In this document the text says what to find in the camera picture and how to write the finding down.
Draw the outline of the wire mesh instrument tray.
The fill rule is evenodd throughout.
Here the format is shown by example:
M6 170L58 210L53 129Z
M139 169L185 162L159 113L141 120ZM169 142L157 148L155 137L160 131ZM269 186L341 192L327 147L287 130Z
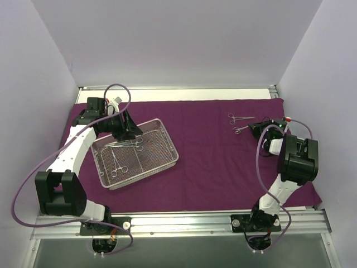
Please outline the wire mesh instrument tray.
M179 153L160 119L155 118L141 123L139 128L143 133L136 135L136 138L141 137L143 139L142 151L137 151L132 147L104 147L108 143L118 142L111 135L99 138L91 145L102 187L109 190L123 188L171 168L178 161ZM114 169L111 149L114 151L119 164L128 168L127 173L119 171L115 178L110 175Z

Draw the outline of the purple cloth wrap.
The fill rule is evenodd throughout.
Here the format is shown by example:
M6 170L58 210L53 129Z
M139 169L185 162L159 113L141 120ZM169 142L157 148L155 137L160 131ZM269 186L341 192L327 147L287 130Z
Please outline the purple cloth wrap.
M135 123L158 118L165 125L179 159L174 167L124 188L102 187L91 152L79 180L88 199L113 213L251 209L264 193L255 168L257 140L250 131L236 135L228 114L255 117L239 125L284 116L283 100L207 100L133 102ZM276 179L277 158L259 157L266 187Z

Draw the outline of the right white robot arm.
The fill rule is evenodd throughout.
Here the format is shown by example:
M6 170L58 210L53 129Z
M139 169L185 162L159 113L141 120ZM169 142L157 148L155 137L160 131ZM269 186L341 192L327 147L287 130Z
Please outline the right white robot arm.
M307 129L310 137L306 139L287 133L288 122L307 126L289 117L248 125L253 137L258 140L255 168L258 181L264 190L264 195L258 199L247 218L250 228L256 231L273 226L278 221L279 212L290 196L317 177L318 141L313 138L310 128ZM278 156L277 177L270 188L264 185L260 174L261 149L270 155Z

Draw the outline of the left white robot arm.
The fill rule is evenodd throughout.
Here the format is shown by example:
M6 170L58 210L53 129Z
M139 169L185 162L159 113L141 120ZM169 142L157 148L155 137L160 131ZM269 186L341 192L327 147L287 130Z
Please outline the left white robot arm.
M90 97L86 108L73 119L65 149L46 171L39 171L35 176L42 214L93 221L93 228L100 234L112 229L109 207L87 198L79 172L99 134L111 133L119 142L132 140L142 134L127 111L120 113L121 101L119 97L110 102L104 98Z

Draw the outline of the steel surgical scissors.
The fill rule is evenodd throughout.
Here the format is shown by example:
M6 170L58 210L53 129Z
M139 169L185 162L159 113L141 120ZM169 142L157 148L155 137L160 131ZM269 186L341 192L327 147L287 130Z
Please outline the steel surgical scissors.
M233 131L236 135L240 134L243 130L249 128L249 126L244 127L233 127Z

